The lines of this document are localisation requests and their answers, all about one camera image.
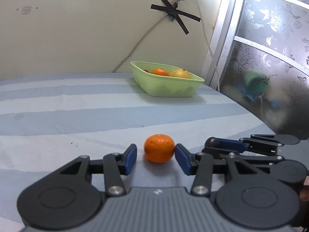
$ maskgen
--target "green cup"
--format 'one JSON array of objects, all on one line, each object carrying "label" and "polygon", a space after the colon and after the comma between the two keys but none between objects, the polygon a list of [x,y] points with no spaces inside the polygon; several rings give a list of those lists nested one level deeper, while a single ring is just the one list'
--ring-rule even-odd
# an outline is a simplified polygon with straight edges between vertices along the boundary
[{"label": "green cup", "polygon": [[248,70],[244,72],[244,81],[251,94],[264,93],[266,84],[263,82],[265,75]]}]

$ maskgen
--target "light blue tablecloth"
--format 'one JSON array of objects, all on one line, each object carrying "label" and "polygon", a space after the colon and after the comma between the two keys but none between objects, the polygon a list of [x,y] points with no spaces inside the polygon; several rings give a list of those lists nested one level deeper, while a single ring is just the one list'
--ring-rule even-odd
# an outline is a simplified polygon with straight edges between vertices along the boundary
[{"label": "light blue tablecloth", "polygon": [[[100,159],[131,143],[138,160],[130,186],[190,189],[176,160],[161,165],[144,160],[143,143],[153,134],[171,136],[191,152],[211,136],[239,139],[273,132],[253,114],[202,85],[192,98],[151,97],[132,74],[76,74],[0,81],[0,232],[23,224],[16,209],[19,193],[81,154]],[[102,176],[93,185],[103,190]],[[213,189],[222,178],[213,176]]]}]

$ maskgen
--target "fruit basket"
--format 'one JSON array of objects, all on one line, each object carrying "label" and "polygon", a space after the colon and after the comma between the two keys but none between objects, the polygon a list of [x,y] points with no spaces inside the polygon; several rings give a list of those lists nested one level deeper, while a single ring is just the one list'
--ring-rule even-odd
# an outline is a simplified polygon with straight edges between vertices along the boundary
[{"label": "fruit basket", "polygon": [[189,72],[191,79],[159,76],[148,73],[155,68],[162,68],[168,72],[180,69],[176,66],[148,63],[131,62],[133,75],[136,83],[149,95],[155,97],[192,97],[196,89],[204,83],[204,79]]}]

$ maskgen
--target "orange in basket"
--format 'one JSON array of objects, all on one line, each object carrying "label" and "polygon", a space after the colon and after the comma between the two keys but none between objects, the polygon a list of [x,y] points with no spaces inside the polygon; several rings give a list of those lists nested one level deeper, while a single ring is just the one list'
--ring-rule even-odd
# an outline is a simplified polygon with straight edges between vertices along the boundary
[{"label": "orange in basket", "polygon": [[165,70],[165,69],[162,69],[162,68],[155,68],[155,69],[151,72],[151,74],[160,75],[160,76],[167,76],[167,77],[170,76],[170,74],[168,73],[168,71]]},{"label": "orange in basket", "polygon": [[170,136],[155,134],[146,139],[144,144],[146,158],[154,163],[169,161],[175,151],[175,143]]}]

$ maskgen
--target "white cable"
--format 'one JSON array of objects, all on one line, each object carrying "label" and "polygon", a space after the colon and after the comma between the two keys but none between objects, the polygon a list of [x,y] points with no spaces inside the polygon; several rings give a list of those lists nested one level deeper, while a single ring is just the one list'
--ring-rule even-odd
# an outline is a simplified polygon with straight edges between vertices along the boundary
[{"label": "white cable", "polygon": [[260,108],[260,114],[261,114],[261,121],[263,121],[263,117],[262,117],[262,114],[263,114],[263,93],[261,96],[259,96],[260,98],[260,101],[261,101],[261,108]]},{"label": "white cable", "polygon": [[[204,33],[204,38],[205,38],[205,41],[206,41],[206,44],[208,46],[208,50],[209,50],[209,53],[211,55],[211,59],[213,60],[214,59],[214,55],[211,51],[211,46],[207,40],[207,37],[206,37],[206,32],[205,32],[205,24],[204,24],[204,20],[203,20],[203,16],[202,16],[202,12],[200,11],[200,4],[198,2],[198,0],[196,0],[196,3],[197,3],[197,9],[198,9],[198,12],[200,14],[200,21],[202,23],[202,27],[203,27],[203,33]],[[217,68],[217,65],[215,65],[215,70],[216,70],[216,73],[217,73],[217,76],[218,76],[218,92],[220,92],[220,77],[219,77],[219,72],[218,72],[218,68]]]},{"label": "white cable", "polygon": [[142,38],[137,42],[136,45],[134,45],[133,49],[130,51],[130,53],[123,59],[120,61],[120,63],[115,67],[115,69],[113,69],[112,72],[116,72],[116,70],[118,70],[118,68],[132,55],[132,53],[135,51],[135,49],[137,48],[137,46],[139,46],[139,44],[141,43],[141,41],[143,41],[143,39],[149,34],[149,32],[151,32],[153,30],[154,27],[156,27],[165,17],[167,16],[167,14],[165,14],[154,26],[152,26],[150,28],[150,30],[148,30],[143,36]]}]

